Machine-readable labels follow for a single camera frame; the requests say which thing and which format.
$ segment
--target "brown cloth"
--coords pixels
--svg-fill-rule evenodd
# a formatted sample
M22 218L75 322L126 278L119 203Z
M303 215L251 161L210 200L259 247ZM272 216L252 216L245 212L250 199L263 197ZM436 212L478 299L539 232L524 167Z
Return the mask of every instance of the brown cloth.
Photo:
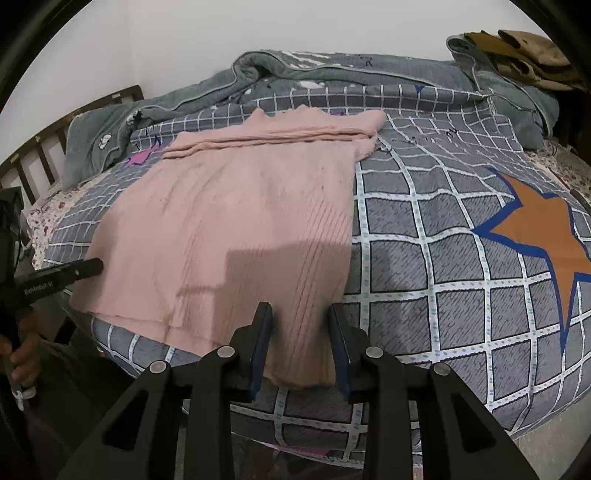
M585 90L578 72L547 38L533 33L499 30L464 33L489 54L499 73L545 90Z
M499 30L499 37L538 65L568 67L570 61L549 38L535 33Z

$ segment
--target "star print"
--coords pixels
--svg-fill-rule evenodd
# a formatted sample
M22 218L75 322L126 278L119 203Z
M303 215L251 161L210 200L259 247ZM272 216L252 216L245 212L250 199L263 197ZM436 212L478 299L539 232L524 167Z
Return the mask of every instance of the star print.
M515 200L473 232L522 255L546 260L558 304L560 350L564 352L577 282L591 283L591 260L574 232L572 208L555 193L540 193L527 183L490 170L509 187Z

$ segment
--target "human hand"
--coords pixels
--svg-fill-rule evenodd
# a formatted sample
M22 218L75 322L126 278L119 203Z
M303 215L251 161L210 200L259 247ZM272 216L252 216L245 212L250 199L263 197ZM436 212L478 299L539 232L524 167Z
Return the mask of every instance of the human hand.
M10 340L0 335L0 355L9 358L15 367L12 371L13 380L25 388L32 387L41 372L39 323L39 316L34 310L18 322L23 341L14 352Z

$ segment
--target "plaid pattern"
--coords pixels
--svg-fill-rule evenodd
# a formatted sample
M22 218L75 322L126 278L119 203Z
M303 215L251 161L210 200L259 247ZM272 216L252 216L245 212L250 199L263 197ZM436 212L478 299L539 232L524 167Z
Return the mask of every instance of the plaid pattern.
M355 169L352 262L343 299L350 322L403 362L447 362L514 436L581 398L591 384L591 342L585 342L591 285L577 286L561 357L545 262L471 229L513 199L487 167L563 196L583 242L591 242L590 219L561 185L523 157L510 122L495 115L486 96L413 85L292 89L153 125L131 141L144 150L156 138L168 144L180 131L240 124L257 107L272 113L301 104L336 115L381 108L388 117L378 148ZM104 212L160 157L152 154L142 166L119 164L89 190L56 229L47 264L82 258ZM156 359L179 365L199 358L90 321L97 343L133 376ZM331 449L299 455L362 466L367 408L345 404L335 388L287 391L265 380L255 403L233 405L232 411L239 434L281 448ZM411 428L420 464L416 416Z

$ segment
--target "pink sweater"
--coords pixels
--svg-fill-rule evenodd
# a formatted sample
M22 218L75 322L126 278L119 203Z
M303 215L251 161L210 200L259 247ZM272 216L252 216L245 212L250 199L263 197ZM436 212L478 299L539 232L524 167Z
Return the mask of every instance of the pink sweater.
M268 301L265 376L333 383L326 312L349 272L354 163L384 120L301 106L181 133L103 217L86 258L104 272L78 282L71 305L204 355Z

